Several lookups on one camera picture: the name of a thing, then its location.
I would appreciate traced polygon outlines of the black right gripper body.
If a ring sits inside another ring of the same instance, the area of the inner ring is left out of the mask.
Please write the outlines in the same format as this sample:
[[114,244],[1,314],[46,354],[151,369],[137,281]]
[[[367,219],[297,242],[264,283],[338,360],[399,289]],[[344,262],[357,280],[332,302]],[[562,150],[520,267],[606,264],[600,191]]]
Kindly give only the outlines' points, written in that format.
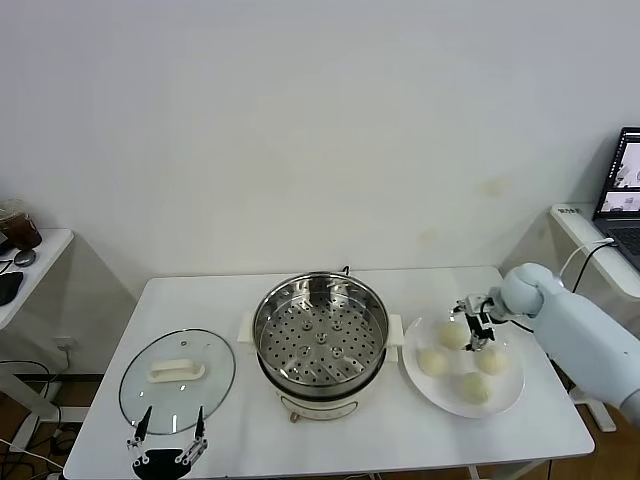
[[485,298],[478,303],[471,314],[476,318],[481,325],[498,325],[502,323],[501,319],[495,318],[492,314],[494,309],[494,302],[490,298]]

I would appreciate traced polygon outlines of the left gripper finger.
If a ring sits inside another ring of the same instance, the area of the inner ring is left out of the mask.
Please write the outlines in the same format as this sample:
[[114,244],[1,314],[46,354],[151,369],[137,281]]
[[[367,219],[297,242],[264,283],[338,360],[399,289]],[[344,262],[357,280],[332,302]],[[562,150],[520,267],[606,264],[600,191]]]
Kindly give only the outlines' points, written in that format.
[[203,407],[198,410],[198,417],[195,425],[194,439],[184,449],[182,458],[199,458],[207,449],[208,441],[205,437],[205,421],[203,415]]
[[147,435],[148,425],[152,414],[152,406],[149,406],[142,419],[137,423],[134,435],[127,440],[127,449],[138,449],[143,443]]

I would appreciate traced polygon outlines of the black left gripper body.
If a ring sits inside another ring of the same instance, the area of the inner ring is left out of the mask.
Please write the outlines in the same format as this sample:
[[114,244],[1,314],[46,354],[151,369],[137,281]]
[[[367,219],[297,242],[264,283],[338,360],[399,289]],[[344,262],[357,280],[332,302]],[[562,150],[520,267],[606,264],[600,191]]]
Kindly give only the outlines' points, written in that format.
[[192,455],[181,449],[150,449],[133,461],[136,475],[187,475]]

